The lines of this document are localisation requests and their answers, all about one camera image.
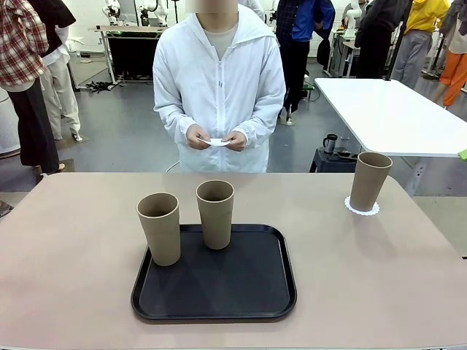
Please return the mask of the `person's left hand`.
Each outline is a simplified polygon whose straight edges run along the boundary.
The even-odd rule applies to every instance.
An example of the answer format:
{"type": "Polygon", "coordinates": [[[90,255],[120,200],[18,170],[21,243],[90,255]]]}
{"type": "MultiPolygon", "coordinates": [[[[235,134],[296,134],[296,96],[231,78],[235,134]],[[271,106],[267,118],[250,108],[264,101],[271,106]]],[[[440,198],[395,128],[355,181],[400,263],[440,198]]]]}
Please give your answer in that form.
{"type": "Polygon", "coordinates": [[[232,131],[222,139],[222,142],[226,142],[226,147],[235,152],[241,152],[247,146],[246,136],[239,131],[232,131]]]}

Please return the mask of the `person's right hand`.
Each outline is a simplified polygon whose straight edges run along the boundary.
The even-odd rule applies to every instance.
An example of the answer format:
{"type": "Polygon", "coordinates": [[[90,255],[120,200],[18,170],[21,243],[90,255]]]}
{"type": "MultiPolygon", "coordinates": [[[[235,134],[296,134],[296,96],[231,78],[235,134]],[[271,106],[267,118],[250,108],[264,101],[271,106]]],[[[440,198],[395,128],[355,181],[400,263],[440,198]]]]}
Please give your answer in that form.
{"type": "Polygon", "coordinates": [[[191,125],[186,132],[188,145],[197,150],[204,150],[210,147],[211,141],[207,132],[198,124],[191,125]]]}

